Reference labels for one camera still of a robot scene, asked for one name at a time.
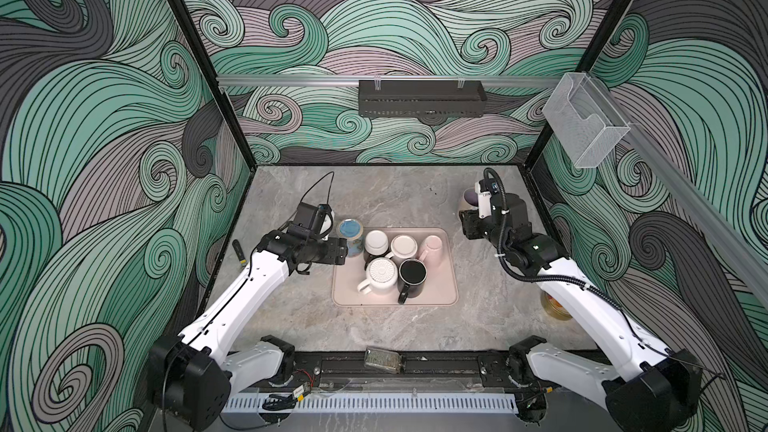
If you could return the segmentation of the pink iridescent mug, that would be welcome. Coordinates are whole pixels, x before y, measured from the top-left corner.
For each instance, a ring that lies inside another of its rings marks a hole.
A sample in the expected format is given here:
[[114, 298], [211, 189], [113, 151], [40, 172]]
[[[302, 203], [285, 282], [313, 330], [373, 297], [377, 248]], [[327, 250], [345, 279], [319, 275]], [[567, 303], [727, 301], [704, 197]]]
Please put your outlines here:
[[473, 188], [468, 188], [463, 192], [463, 201], [472, 208], [478, 207], [478, 195]]

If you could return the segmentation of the blue butterfly mug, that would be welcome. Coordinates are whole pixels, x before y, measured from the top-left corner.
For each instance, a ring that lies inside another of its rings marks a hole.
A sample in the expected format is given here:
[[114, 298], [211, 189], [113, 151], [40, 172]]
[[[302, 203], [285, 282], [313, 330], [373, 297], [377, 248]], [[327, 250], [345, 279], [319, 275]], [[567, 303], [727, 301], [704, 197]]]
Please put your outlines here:
[[337, 235], [347, 241], [347, 257], [356, 257], [363, 252], [364, 227], [356, 219], [342, 220], [337, 226]]

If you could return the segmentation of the white ribbed mug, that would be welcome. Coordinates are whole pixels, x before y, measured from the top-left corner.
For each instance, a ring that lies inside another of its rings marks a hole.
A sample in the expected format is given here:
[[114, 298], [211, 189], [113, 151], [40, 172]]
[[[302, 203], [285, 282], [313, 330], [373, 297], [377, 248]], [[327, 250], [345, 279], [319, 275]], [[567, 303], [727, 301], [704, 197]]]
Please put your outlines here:
[[357, 285], [357, 291], [363, 294], [384, 294], [397, 284], [397, 265], [388, 258], [373, 259], [366, 267], [365, 279]]

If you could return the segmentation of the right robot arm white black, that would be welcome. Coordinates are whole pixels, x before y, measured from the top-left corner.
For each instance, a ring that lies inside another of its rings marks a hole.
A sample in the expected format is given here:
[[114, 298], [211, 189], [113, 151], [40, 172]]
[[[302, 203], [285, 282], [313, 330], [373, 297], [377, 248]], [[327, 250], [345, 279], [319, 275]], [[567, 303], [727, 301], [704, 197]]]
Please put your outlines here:
[[671, 431], [698, 412], [703, 366], [645, 330], [590, 281], [554, 239], [535, 233], [517, 195], [477, 190], [475, 207], [459, 217], [465, 237], [487, 240], [504, 272], [534, 284], [561, 304], [606, 360], [561, 350], [531, 336], [511, 347], [514, 383], [533, 388], [521, 400], [541, 412], [544, 388], [564, 387], [608, 412], [623, 431]]

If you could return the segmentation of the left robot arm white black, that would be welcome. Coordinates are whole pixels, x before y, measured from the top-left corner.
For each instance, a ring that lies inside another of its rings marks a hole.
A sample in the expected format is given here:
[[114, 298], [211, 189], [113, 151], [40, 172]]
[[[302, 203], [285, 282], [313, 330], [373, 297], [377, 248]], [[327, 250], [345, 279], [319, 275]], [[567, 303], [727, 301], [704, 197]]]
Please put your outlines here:
[[238, 278], [176, 335], [158, 338], [148, 353], [148, 397], [163, 421], [174, 416], [194, 430], [208, 428], [229, 397], [276, 376], [285, 352], [272, 342], [230, 353], [245, 325], [293, 273], [319, 263], [342, 265], [347, 240], [290, 225], [265, 234]]

